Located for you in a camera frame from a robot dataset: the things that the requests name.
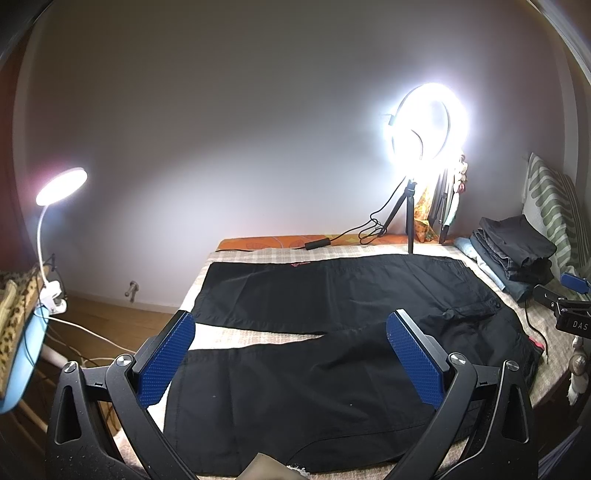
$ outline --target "folded clothes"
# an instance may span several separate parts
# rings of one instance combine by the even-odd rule
[[[548,260],[556,253],[556,245],[532,227],[525,215],[500,221],[482,217],[480,226],[492,242],[519,267],[530,267],[539,260]]]
[[[478,252],[478,254],[486,262],[486,265],[488,265],[497,276],[503,277],[505,274],[503,267],[501,267],[495,260],[491,258],[486,248],[484,248],[474,233],[470,237],[470,243],[474,247],[474,250],[476,250],[476,252]],[[505,284],[507,292],[517,303],[522,303],[523,301],[526,301],[528,298],[530,298],[535,287],[535,285],[531,283],[514,280],[503,280],[503,283]]]
[[[505,275],[502,278],[507,280],[520,281],[525,283],[546,285],[552,280],[553,275],[550,270],[552,262],[546,258],[536,260],[532,265],[522,267],[513,261],[500,247],[494,243],[487,233],[479,228],[474,231],[474,235],[480,244],[486,249],[489,256],[496,261],[503,269]]]
[[[482,259],[482,257],[478,255],[478,252],[470,243],[469,238],[460,236],[453,241],[453,245],[468,258],[473,259],[478,265],[478,268],[480,268],[495,283],[495,285],[499,287],[501,291],[505,291],[505,284],[499,277],[496,276],[491,268],[486,265],[486,262]]]

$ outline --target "white wall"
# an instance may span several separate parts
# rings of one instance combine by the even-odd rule
[[[384,114],[424,82],[470,118],[455,231],[520,211],[528,152],[562,167],[553,53],[514,0],[57,0],[19,81],[21,196],[86,168],[44,224],[67,286],[176,306],[223,238],[364,222],[401,171]]]
[[[591,157],[588,93],[591,84],[591,5],[579,0],[537,0],[556,55],[563,95],[563,172],[572,180],[579,201],[586,197]]]

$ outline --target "bed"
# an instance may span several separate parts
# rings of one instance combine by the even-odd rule
[[[381,244],[362,247],[352,245],[355,239],[344,237],[340,240],[338,246],[319,248],[312,251],[305,249],[294,249],[300,247],[303,241],[309,241],[322,236],[303,237],[267,237],[251,239],[230,239],[223,241],[220,248],[209,255],[205,265],[199,272],[195,282],[187,292],[185,299],[180,306],[182,310],[190,311],[193,308],[195,298],[197,297],[209,266],[213,262],[251,262],[251,263],[295,263],[326,260],[340,257],[362,257],[367,255],[382,254],[405,254],[407,247],[400,244],[395,236],[387,235],[388,238],[378,239]],[[474,273],[484,281],[501,299],[519,316],[526,334],[534,340],[542,343],[542,339],[528,325],[525,318],[525,311],[519,307],[511,297],[499,290],[476,265],[474,261],[462,254],[457,248],[451,245],[439,244],[417,244],[415,253],[423,255],[433,255],[442,257],[451,257],[463,261]],[[528,317],[530,323],[543,333],[548,342],[549,359],[543,355],[540,360],[540,366],[537,376],[530,393],[532,405],[535,407],[547,401],[556,386],[568,375],[568,362],[572,354],[571,342],[572,335],[559,332],[554,328],[554,317],[551,311],[539,304],[531,302],[528,305]],[[190,349],[213,349],[213,348],[236,348],[256,343],[287,343],[313,338],[313,335],[292,335],[287,333],[254,332],[249,330],[228,329],[224,327],[214,327],[208,325],[196,324],[196,334]],[[164,415],[166,408],[168,390],[162,400],[148,408],[156,425],[160,429],[164,428]],[[126,436],[122,430],[115,436],[115,442],[121,451],[125,462],[141,468],[139,460],[135,456]],[[457,461],[462,453],[464,442],[455,444],[445,458],[442,467],[452,465]],[[374,468],[354,470],[347,472],[333,472],[314,474],[311,476],[317,480],[374,480],[383,479],[392,469],[392,464],[377,466]]]

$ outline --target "tripod leg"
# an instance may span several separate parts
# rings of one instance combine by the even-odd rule
[[[407,236],[408,253],[413,253],[414,247],[414,189],[407,195]]]

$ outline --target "silver screw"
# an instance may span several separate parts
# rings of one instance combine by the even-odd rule
[[[519,370],[519,365],[517,364],[517,362],[515,362],[513,360],[509,360],[507,362],[507,368],[509,370],[511,370],[512,372],[517,372]]]
[[[452,360],[452,363],[455,365],[464,365],[466,363],[466,358],[463,355],[460,355],[459,353],[452,353],[450,355],[450,359]]]
[[[120,367],[127,367],[127,365],[129,365],[131,363],[131,360],[132,360],[131,355],[124,353],[123,355],[119,355],[117,357],[116,363]]]
[[[64,365],[64,372],[67,374],[71,374],[74,370],[76,370],[76,362],[68,362]]]

